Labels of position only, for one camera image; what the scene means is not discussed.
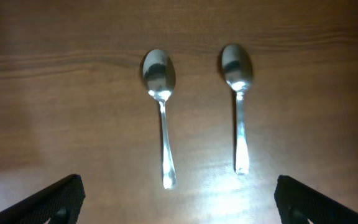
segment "wood grain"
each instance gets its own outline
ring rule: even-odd
[[[255,70],[242,177],[217,66],[231,42]],[[177,74],[172,191],[139,80],[154,48]],[[280,223],[280,174],[358,212],[358,1],[0,1],[0,211],[72,173],[78,223]]]

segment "spoon bowl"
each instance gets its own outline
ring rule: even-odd
[[[143,64],[143,81],[149,95],[157,101],[167,101],[175,87],[175,70],[167,53],[150,51]]]
[[[247,52],[239,44],[225,46],[222,53],[224,78],[235,92],[245,92],[252,84],[254,75]]]

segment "spoon handle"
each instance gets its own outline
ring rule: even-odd
[[[172,189],[177,183],[175,168],[173,167],[171,147],[169,145],[167,115],[165,114],[165,102],[159,101],[162,125],[162,184],[165,189]]]
[[[244,93],[236,94],[236,122],[237,122],[237,141],[236,141],[236,174],[248,174],[249,158],[246,140],[246,123],[244,116]]]

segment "stainless steel spoon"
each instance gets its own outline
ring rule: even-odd
[[[244,117],[244,95],[251,87],[253,73],[248,54],[238,44],[225,46],[222,53],[222,68],[227,84],[236,92],[236,174],[248,174],[249,157]]]
[[[149,95],[158,101],[162,125],[162,183],[165,189],[172,189],[177,183],[169,145],[165,104],[175,87],[175,71],[172,61],[163,50],[150,51],[143,64],[143,81]]]

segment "textured black plastic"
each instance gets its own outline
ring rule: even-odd
[[[59,211],[67,213],[68,224],[74,224],[77,222],[84,198],[85,192],[81,177],[75,174],[69,175],[0,212],[0,224],[44,224]]]
[[[358,223],[358,213],[289,176],[278,177],[274,194],[283,224]]]

